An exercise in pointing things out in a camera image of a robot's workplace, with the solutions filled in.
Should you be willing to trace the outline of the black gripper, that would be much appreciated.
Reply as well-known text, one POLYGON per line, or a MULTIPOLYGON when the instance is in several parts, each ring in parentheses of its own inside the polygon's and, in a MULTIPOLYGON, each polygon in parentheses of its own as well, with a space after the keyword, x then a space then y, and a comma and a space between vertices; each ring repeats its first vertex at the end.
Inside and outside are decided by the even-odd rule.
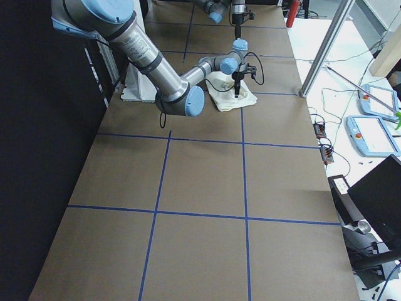
POLYGON ((232 73, 231 78, 234 82, 234 98, 239 97, 241 89, 241 80, 244 79, 245 75, 250 74, 253 80, 256 79, 257 68, 249 63, 243 64, 239 67, 238 71, 232 73))
POLYGON ((231 23, 235 26, 235 38, 241 37, 241 25, 244 23, 245 14, 244 13, 232 13, 231 23))

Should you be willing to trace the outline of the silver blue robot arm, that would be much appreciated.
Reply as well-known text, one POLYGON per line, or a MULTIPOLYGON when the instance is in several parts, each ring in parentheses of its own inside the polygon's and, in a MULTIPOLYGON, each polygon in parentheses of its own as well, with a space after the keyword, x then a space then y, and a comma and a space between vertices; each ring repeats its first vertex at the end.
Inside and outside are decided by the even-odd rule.
POLYGON ((141 74, 157 88, 155 103, 165 114, 195 117, 204 108, 204 91, 198 87, 210 73, 221 71, 234 80, 234 94, 239 95, 246 74, 256 76, 256 67, 246 57, 247 41, 241 39, 241 25, 247 11, 244 1, 195 1, 218 23, 229 7, 235 25, 232 50, 224 55, 207 56, 183 75, 178 75, 160 50, 137 23, 132 1, 52 1, 54 29, 91 40, 98 36, 118 49, 141 74))
POLYGON ((219 24, 226 14, 231 16, 231 24, 234 26, 235 39, 241 38, 241 26, 245 22, 245 18, 249 15, 249 11, 245 1, 240 0, 191 0, 190 3, 201 8, 213 22, 219 24))

